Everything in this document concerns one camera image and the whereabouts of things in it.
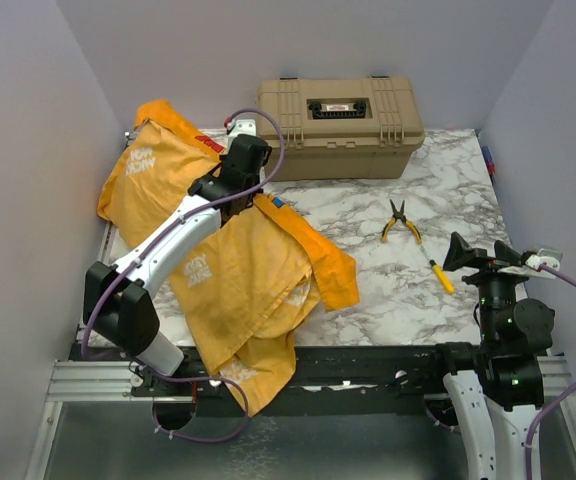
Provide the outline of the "tan plastic toolbox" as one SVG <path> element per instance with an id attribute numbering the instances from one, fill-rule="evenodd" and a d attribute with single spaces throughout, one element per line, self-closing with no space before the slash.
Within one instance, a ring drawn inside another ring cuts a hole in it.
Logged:
<path id="1" fill-rule="evenodd" d="M 396 179 L 425 139 L 405 77 L 266 80 L 256 105 L 284 138 L 276 181 Z"/>

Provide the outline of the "orange Mickey Mouse pillowcase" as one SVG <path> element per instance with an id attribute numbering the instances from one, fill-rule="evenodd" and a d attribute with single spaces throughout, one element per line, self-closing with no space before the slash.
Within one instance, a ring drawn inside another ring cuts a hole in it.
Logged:
<path id="1" fill-rule="evenodd" d="M 136 142 L 115 164 L 97 206 L 130 248 L 164 222 L 222 153 L 164 99 L 141 105 L 134 124 Z M 294 375 L 296 331 L 307 316 L 360 299 L 355 260 L 267 194 L 201 242 L 168 283 L 208 372 L 231 379 L 251 414 Z"/>

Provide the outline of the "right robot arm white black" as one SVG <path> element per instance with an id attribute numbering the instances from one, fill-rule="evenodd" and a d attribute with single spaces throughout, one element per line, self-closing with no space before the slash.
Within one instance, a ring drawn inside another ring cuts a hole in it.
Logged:
<path id="1" fill-rule="evenodd" d="M 496 241 L 488 253 L 451 235 L 443 269 L 473 269 L 462 280 L 478 292 L 480 343 L 442 345 L 427 378 L 449 395 L 471 479 L 541 476 L 539 434 L 530 424 L 545 403 L 538 357 L 553 344 L 555 312 L 518 299 L 516 289 L 531 277 L 553 278 L 561 262 L 560 252 L 545 247 L 519 253 Z"/>

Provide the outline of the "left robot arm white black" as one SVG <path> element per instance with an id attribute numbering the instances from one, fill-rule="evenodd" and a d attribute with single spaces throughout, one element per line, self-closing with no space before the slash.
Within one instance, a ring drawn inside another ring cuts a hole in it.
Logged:
<path id="1" fill-rule="evenodd" d="M 271 151 L 259 137 L 236 136 L 218 165 L 193 181 L 181 203 L 145 241 L 112 265 L 97 261 L 88 269 L 83 358 L 101 358 L 89 349 L 90 335 L 96 332 L 154 370 L 154 382 L 163 392 L 174 395 L 186 388 L 184 354 L 161 332 L 153 298 L 197 245 L 252 205 Z"/>

